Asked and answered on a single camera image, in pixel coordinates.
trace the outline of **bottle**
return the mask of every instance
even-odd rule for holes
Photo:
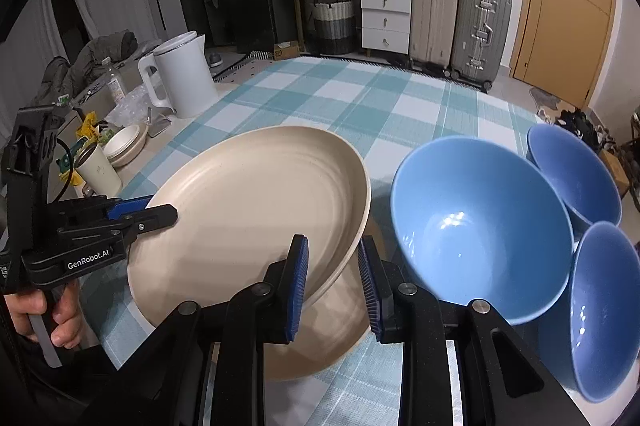
[[[117,104],[126,96],[126,90],[124,89],[122,77],[115,68],[111,65],[111,57],[105,57],[102,60],[102,65],[106,67],[104,75],[106,76],[107,86],[113,97],[113,102]]]

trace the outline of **blue bowl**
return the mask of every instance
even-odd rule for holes
[[[400,165],[391,216],[409,275],[437,298],[489,301],[511,324],[562,294],[573,240],[566,208],[527,160],[467,137],[437,139]]]
[[[527,158],[564,200],[577,236],[597,221],[620,224],[622,204],[616,184],[587,144],[560,126],[548,124],[532,126],[527,144]]]
[[[600,402],[622,384],[640,349],[640,262],[612,223],[591,226],[570,281],[538,323],[540,359],[567,388]]]

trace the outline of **checkered tablecloth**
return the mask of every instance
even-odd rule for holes
[[[272,125],[312,125],[346,138],[371,177],[371,211],[390,255],[397,249],[389,193],[402,159],[446,135],[471,135],[526,154],[536,116],[472,89],[360,62],[300,57],[276,62],[223,97],[178,134],[122,192],[151,195],[182,165],[214,144]],[[133,303],[126,265],[94,273],[82,304],[111,360],[120,366],[152,331]],[[268,384],[270,425],[391,425],[398,422],[402,347],[372,334],[329,369]]]

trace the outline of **electric kettle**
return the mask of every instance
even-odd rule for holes
[[[156,68],[166,98],[159,99],[151,84],[151,68]],[[220,96],[204,56],[204,36],[195,30],[156,46],[138,62],[138,70],[154,106],[171,108],[179,119],[204,112]]]

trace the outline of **silver suitcase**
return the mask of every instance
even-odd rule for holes
[[[451,68],[490,89],[500,69],[511,0],[458,0]]]
[[[411,0],[409,57],[449,66],[458,0]]]

